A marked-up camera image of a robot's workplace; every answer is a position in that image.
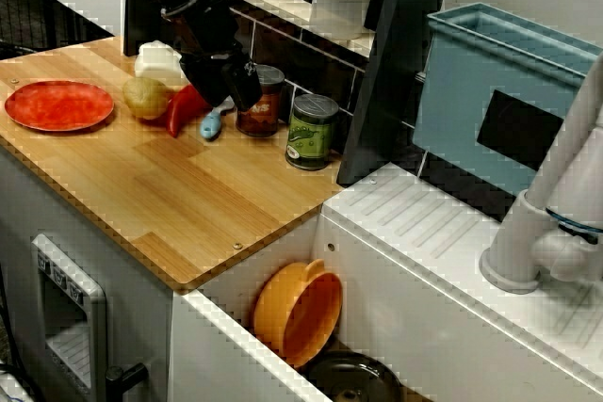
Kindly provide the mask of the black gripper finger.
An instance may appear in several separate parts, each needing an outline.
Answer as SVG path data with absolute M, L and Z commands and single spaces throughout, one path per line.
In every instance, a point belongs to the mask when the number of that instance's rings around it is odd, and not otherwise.
M 262 89 L 256 67 L 251 61 L 227 63 L 221 73 L 238 110 L 248 111 L 260 101 Z
M 221 105 L 230 96 L 230 90 L 222 76 L 190 77 L 188 82 L 212 107 Z

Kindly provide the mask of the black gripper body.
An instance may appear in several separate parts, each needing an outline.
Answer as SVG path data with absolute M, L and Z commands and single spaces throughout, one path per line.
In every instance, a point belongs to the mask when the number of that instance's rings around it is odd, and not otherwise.
M 226 82 L 236 84 L 251 80 L 249 56 L 244 46 L 232 40 L 226 48 L 203 52 L 182 51 L 180 66 L 192 85 L 214 86 Z

